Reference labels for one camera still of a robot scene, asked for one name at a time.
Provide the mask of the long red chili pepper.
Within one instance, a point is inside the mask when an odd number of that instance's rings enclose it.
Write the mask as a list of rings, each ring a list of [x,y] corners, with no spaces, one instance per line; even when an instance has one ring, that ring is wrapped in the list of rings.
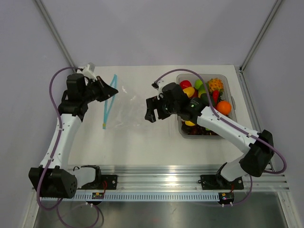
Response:
[[[213,91],[213,93],[212,93],[212,98],[213,98],[215,104],[217,104],[218,98],[219,98],[219,90],[214,90],[214,91]]]

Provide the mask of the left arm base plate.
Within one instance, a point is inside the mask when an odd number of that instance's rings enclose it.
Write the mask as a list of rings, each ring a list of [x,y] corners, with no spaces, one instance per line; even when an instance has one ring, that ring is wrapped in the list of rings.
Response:
[[[114,174],[102,174],[96,180],[85,184],[80,187],[81,190],[116,190],[118,176]]]

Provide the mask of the yellow green pineapple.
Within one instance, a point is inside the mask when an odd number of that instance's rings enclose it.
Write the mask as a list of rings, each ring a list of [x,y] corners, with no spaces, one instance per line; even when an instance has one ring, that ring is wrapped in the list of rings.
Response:
[[[224,84],[222,82],[222,80],[220,80],[219,78],[212,78],[207,82],[208,86],[209,86],[209,93],[212,94],[214,91],[218,91],[219,94],[223,94],[224,92]]]

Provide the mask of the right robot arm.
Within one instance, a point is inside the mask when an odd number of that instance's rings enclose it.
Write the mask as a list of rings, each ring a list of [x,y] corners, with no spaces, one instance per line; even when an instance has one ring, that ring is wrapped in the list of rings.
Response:
[[[147,121],[154,123],[157,119],[164,120],[175,114],[185,122],[210,129],[243,153],[234,161],[224,163],[216,174],[206,180],[211,189],[230,189],[242,176],[262,175],[274,155],[270,132],[246,129],[216,111],[212,105],[205,105],[200,98],[189,98],[176,83],[165,86],[153,83],[152,86],[157,89],[158,95],[146,99]]]

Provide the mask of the clear blue zip bag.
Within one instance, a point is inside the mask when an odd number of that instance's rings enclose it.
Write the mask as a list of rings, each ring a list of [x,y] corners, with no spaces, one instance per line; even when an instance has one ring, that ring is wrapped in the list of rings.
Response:
[[[118,93],[104,102],[103,129],[146,127],[149,122],[144,119],[144,97],[116,74],[110,86]]]

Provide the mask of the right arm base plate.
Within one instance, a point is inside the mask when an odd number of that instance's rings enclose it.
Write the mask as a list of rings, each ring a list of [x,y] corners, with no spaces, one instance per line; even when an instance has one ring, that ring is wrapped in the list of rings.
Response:
[[[203,190],[243,190],[244,184],[241,177],[236,178],[234,181],[227,181],[222,177],[215,174],[200,175],[198,184],[201,185]]]

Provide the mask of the yellow orange mango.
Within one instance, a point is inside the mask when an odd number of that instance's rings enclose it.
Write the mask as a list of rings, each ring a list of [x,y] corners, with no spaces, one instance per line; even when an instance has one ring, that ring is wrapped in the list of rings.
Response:
[[[195,126],[196,124],[191,121],[185,121],[184,122],[186,126]]]

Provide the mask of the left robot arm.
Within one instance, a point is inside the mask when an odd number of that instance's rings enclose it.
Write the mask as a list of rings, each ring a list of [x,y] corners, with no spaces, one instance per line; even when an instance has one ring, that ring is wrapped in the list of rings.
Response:
[[[38,198],[71,199],[81,187],[98,189],[105,186],[100,168],[83,165],[68,172],[69,154],[76,133],[91,102],[103,102],[114,97],[118,90],[101,77],[90,79],[83,74],[71,74],[66,80],[61,103],[56,107],[57,126],[49,149],[37,168],[29,170],[29,179]]]

